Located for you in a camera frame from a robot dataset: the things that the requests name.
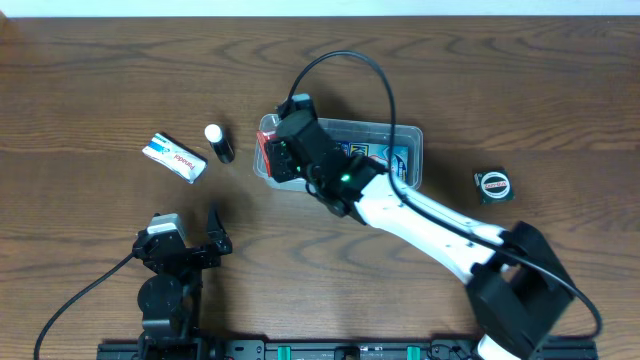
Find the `blue Kool Fever box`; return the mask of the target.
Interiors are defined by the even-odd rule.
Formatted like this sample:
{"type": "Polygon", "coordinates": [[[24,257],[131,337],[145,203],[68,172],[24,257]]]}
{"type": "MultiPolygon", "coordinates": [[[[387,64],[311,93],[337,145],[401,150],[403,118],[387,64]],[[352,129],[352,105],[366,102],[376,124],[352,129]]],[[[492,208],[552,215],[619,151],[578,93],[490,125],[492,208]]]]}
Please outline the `blue Kool Fever box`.
{"type": "Polygon", "coordinates": [[[409,178],[409,149],[406,146],[395,146],[390,156],[387,144],[349,141],[338,141],[338,144],[347,156],[364,155],[385,166],[391,160],[394,175],[404,182],[409,178]]]}

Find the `orange Panadol box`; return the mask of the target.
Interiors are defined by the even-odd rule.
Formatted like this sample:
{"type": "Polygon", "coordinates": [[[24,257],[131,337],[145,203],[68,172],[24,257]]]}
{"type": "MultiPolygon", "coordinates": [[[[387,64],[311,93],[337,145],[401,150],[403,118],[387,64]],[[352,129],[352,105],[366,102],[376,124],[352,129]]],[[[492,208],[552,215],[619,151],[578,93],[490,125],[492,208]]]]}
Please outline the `orange Panadol box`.
{"type": "Polygon", "coordinates": [[[271,130],[271,131],[258,130],[256,133],[256,137],[257,137],[257,142],[258,142],[260,151],[263,155],[263,161],[265,164],[267,175],[271,176],[272,173],[271,173],[269,155],[267,151],[267,144],[269,141],[276,138],[276,131],[275,130],[271,130]]]}

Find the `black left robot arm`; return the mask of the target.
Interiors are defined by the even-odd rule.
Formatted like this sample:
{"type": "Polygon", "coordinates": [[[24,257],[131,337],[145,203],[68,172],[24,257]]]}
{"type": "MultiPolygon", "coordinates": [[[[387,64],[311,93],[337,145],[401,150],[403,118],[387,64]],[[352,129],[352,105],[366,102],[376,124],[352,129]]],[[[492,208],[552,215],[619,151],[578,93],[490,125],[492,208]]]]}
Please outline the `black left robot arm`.
{"type": "Polygon", "coordinates": [[[212,206],[207,216],[207,242],[189,247],[180,216],[156,214],[139,231],[133,256],[154,273],[137,296],[145,334],[153,339],[186,339],[198,328],[202,271],[218,267],[232,252],[232,242],[212,206]]]}

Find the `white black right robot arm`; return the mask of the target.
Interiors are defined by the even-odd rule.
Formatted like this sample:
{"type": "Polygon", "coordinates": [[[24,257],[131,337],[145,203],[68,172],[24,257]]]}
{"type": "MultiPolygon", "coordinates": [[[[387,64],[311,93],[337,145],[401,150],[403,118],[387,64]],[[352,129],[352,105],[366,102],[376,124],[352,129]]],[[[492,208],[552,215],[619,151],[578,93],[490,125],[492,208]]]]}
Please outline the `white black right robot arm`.
{"type": "Polygon", "coordinates": [[[332,140],[282,138],[262,144],[278,183],[302,179],[338,217],[391,233],[453,273],[485,335],[483,359],[530,359],[576,298],[549,243],[520,222],[506,230],[468,218],[397,181],[387,164],[332,140]]]}

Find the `green Zam-Buk box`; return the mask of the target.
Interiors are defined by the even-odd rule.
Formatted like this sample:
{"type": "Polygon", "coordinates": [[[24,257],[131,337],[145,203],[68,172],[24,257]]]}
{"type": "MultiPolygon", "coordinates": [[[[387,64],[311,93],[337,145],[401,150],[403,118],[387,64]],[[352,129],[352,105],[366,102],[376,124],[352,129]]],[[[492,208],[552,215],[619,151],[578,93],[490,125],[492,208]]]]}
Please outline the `green Zam-Buk box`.
{"type": "Polygon", "coordinates": [[[482,205],[509,202],[515,194],[504,168],[477,172],[473,175],[475,188],[482,205]]]}

